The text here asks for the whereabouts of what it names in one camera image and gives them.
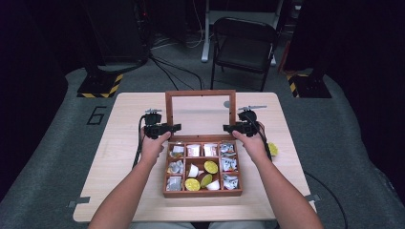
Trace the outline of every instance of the box lid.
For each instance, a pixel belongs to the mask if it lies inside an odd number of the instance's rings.
[[[172,141],[235,139],[223,125],[235,125],[235,90],[166,92],[168,125],[181,124]]]

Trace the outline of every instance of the wooden box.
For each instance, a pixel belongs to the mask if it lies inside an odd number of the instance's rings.
[[[235,138],[223,127],[224,124],[235,125],[235,110],[233,90],[166,92],[167,124],[181,124],[181,130],[170,137],[166,151],[163,180],[166,198],[236,197],[242,194],[242,172]],[[218,172],[204,166],[213,163]],[[199,175],[194,177],[196,167]],[[196,179],[201,186],[205,175],[212,176],[214,183],[207,187],[203,185],[198,191],[187,189],[186,184],[191,181],[188,179]]]

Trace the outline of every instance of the human arm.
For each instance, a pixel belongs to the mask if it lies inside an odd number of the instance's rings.
[[[141,158],[134,169],[117,185],[96,210],[89,228],[128,228],[137,211],[140,197],[149,178],[162,144],[170,132],[158,139],[143,137]]]
[[[247,137],[237,131],[233,131],[232,134],[243,142],[247,153],[256,165],[268,201],[281,228],[323,228],[321,220],[304,196],[267,157],[260,135]]]

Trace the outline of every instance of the black chair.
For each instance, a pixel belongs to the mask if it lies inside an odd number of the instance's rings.
[[[214,57],[211,90],[214,87],[215,65],[263,75],[263,91],[277,32],[266,23],[223,17],[214,23]]]

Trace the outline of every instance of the light wood tabletop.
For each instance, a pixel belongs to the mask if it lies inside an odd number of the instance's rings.
[[[273,163],[304,196],[309,195],[309,187],[277,95],[236,93],[236,108],[246,106],[266,106],[254,112],[257,120],[266,126],[267,141],[273,142],[279,149]],[[161,109],[161,122],[166,122],[165,93],[123,93],[117,96],[80,195],[81,198],[90,197],[90,200],[77,204],[75,221],[90,221],[101,202],[132,169],[138,147],[139,119],[148,109]],[[216,122],[221,127],[226,124],[220,118],[208,117],[206,120],[210,122],[207,126]],[[199,118],[199,121],[192,130],[204,132],[204,120]],[[163,151],[150,174],[134,221],[275,219],[259,173],[240,141],[237,141],[237,149],[244,185],[240,197],[165,198],[162,186],[166,153]]]

